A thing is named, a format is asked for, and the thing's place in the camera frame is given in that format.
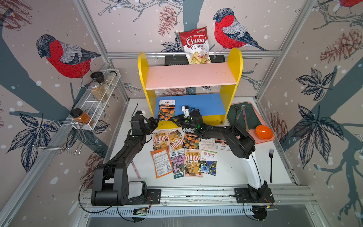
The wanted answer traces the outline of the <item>pink storefront seed bag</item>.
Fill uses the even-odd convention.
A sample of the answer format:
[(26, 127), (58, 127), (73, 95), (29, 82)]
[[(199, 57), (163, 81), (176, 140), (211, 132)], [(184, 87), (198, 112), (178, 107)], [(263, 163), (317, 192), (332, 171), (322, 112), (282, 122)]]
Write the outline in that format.
[(153, 150), (169, 148), (169, 131), (160, 130), (153, 132)]
[(169, 147), (171, 151), (180, 150), (183, 148), (183, 137), (179, 128), (169, 131)]
[(184, 155), (184, 176), (202, 178), (202, 173), (199, 172), (201, 150), (185, 149)]
[(208, 151), (216, 151), (216, 142), (215, 139), (201, 139), (199, 142), (200, 150), (208, 150)]

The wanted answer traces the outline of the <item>black orange marigold seed bag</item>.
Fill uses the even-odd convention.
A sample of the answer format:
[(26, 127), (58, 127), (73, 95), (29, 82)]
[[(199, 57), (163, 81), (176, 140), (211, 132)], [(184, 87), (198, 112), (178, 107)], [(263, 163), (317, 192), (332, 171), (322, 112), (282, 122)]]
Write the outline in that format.
[(186, 132), (182, 147), (184, 149), (199, 149), (199, 138), (191, 132)]

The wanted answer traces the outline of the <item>orange bordered seed bag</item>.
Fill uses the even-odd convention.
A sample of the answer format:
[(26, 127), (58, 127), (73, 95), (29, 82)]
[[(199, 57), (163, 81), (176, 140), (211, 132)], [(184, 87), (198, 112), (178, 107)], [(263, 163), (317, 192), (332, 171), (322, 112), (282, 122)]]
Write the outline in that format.
[(156, 179), (173, 172), (172, 163), (169, 156), (168, 148), (161, 148), (150, 152), (156, 173)]

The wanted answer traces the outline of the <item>blue flower seed bag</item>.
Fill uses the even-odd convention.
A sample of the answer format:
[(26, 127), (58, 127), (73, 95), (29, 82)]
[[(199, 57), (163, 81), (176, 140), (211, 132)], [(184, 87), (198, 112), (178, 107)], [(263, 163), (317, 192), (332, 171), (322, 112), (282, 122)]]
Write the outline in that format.
[(198, 169), (199, 173), (215, 176), (216, 170), (217, 170), (217, 152), (202, 150), (201, 157), (199, 160), (199, 169)]

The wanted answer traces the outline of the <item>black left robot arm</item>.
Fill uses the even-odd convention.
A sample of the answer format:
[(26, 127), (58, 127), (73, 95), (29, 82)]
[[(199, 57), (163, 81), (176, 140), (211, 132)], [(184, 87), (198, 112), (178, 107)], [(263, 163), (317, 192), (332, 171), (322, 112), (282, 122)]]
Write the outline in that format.
[(127, 169), (133, 158), (144, 147), (146, 137), (158, 127), (159, 120), (135, 115), (130, 123), (131, 129), (121, 150), (107, 163), (94, 170), (91, 195), (93, 206), (124, 206), (151, 202), (144, 181), (135, 182), (137, 194), (131, 196)]

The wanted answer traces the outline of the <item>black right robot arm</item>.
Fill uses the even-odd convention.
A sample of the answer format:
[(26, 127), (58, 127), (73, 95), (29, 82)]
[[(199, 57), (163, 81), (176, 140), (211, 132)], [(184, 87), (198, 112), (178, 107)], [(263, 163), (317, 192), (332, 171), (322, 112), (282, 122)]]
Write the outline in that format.
[(227, 142), (231, 152), (242, 159), (248, 178), (248, 190), (253, 202), (264, 201), (270, 195), (269, 187), (261, 175), (255, 152), (254, 138), (238, 123), (229, 126), (212, 126), (203, 122), (199, 110), (194, 110), (190, 116), (171, 117), (171, 122), (182, 129), (192, 129), (199, 139), (217, 139)]

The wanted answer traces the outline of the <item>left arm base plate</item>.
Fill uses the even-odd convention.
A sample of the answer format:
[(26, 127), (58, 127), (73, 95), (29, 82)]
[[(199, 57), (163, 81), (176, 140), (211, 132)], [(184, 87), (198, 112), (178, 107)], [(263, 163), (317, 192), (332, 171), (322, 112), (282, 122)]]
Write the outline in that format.
[(132, 197), (126, 201), (126, 205), (154, 205), (160, 204), (160, 189), (145, 189), (140, 196)]

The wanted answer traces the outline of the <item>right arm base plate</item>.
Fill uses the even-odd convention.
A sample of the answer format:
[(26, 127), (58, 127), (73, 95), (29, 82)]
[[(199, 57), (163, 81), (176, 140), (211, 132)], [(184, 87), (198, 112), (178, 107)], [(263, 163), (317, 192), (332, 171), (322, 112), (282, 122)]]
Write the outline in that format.
[(274, 203), (272, 191), (269, 188), (256, 190), (254, 188), (234, 188), (237, 203)]

